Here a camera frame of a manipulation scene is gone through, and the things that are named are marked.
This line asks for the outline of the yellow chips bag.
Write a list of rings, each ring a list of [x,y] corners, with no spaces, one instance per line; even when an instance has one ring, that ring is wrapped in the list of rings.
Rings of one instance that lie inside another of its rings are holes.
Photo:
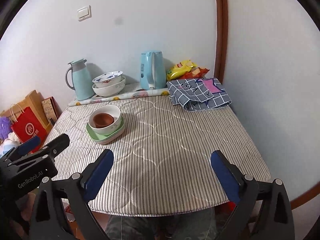
[[[167,81],[176,80],[184,74],[190,72],[195,67],[197,67],[197,64],[191,60],[181,61],[167,71]]]

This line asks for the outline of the white bowl blue red pattern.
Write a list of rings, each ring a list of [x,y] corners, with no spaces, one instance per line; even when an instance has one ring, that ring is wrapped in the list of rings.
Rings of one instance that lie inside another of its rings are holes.
[[[119,83],[122,79],[122,71],[114,71],[105,73],[95,77],[92,82],[95,84],[97,88],[108,87]]]

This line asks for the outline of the pink square plate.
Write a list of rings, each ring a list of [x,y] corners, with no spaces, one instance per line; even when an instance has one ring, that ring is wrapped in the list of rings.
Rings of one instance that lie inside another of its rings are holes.
[[[112,141],[116,140],[118,137],[120,137],[124,133],[124,131],[125,131],[125,122],[122,122],[121,127],[116,132],[114,132],[111,135],[108,135],[107,138],[104,140],[96,141],[96,143],[100,145],[107,145]]]

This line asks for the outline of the white wall switch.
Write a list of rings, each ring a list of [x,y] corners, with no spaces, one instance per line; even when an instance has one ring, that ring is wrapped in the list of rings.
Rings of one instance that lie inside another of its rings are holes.
[[[84,21],[88,18],[92,17],[92,13],[91,13],[91,6],[85,6],[83,8],[80,8],[77,10],[77,17],[78,17],[78,21]]]

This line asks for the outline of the brown wooden door frame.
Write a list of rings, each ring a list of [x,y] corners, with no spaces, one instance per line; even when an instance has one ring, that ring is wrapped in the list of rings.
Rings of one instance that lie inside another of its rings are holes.
[[[216,0],[216,57],[214,77],[223,82],[228,45],[228,0]]]

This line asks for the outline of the purple plush toy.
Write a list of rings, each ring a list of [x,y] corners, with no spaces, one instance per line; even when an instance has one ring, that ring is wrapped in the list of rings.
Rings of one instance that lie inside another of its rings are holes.
[[[11,121],[7,117],[0,117],[0,138],[5,140],[8,138],[8,134],[12,132]]]

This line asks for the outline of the white bowl green rim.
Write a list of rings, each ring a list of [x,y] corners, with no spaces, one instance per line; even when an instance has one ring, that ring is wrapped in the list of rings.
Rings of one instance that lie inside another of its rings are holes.
[[[88,124],[97,134],[112,134],[121,125],[120,109],[114,105],[100,107],[90,115]]]

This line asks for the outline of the white bowl floral pattern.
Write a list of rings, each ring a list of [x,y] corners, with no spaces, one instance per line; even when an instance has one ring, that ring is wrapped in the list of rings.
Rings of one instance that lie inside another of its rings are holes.
[[[124,89],[125,85],[126,85],[126,78],[122,77],[121,81],[114,85],[102,87],[102,88],[98,88],[96,85],[93,85],[92,88],[95,94],[97,94],[98,96],[108,98],[110,96],[119,94]]]

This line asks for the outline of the red paper shopping bag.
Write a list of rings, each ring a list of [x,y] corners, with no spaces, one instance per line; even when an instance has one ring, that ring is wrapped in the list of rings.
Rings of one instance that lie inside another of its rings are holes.
[[[20,111],[19,116],[14,114],[14,106],[18,107],[18,110]],[[31,153],[35,153],[40,149],[42,143],[46,139],[47,132],[45,128],[39,122],[30,107],[23,109],[19,104],[13,104],[9,110],[14,118],[11,129],[15,132],[21,142],[26,142],[33,137],[39,137],[40,143],[31,151]]]

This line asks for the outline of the brown cardboard box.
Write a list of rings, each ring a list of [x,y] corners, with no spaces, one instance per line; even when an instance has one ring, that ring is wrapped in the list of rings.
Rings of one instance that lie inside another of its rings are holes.
[[[46,130],[47,134],[52,129],[52,124],[48,121],[43,107],[42,107],[42,102],[43,96],[41,93],[37,92],[36,90],[31,91],[25,99],[22,101],[12,104],[8,110],[2,111],[1,112],[1,117],[7,117],[9,118],[12,122],[14,122],[22,113],[21,109],[25,109],[26,107],[30,107],[43,128]]]

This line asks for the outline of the patterned flat box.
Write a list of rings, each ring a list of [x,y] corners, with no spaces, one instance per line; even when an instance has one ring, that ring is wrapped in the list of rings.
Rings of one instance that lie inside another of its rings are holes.
[[[61,115],[61,111],[57,106],[55,99],[52,96],[49,98],[43,99],[41,101],[41,105],[47,120],[49,121],[50,124],[54,126]]]

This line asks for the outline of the green square plate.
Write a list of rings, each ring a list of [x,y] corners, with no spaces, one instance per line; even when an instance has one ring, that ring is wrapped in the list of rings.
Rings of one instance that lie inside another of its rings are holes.
[[[87,133],[89,135],[89,137],[93,140],[93,141],[101,141],[101,140],[104,140],[107,138],[108,135],[101,135],[101,134],[98,134],[96,133],[95,131],[93,131],[93,128],[89,125],[89,123],[86,124],[86,130],[87,130]]]

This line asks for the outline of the light blue electric kettle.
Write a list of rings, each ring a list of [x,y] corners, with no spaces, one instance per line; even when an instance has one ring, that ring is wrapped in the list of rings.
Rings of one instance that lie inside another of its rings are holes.
[[[146,51],[140,57],[140,86],[144,90],[166,87],[167,78],[163,54],[159,50]]]

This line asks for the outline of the orange snack bag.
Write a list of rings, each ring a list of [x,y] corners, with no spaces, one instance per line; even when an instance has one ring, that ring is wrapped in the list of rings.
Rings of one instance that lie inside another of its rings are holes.
[[[209,70],[207,68],[197,67],[192,69],[190,72],[183,74],[179,79],[201,79]]]

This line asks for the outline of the small brown clay bowl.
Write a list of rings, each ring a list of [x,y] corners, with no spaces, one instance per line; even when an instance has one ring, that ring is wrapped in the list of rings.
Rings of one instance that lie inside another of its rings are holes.
[[[114,117],[107,113],[99,113],[93,116],[93,122],[96,128],[104,128],[114,123]]]

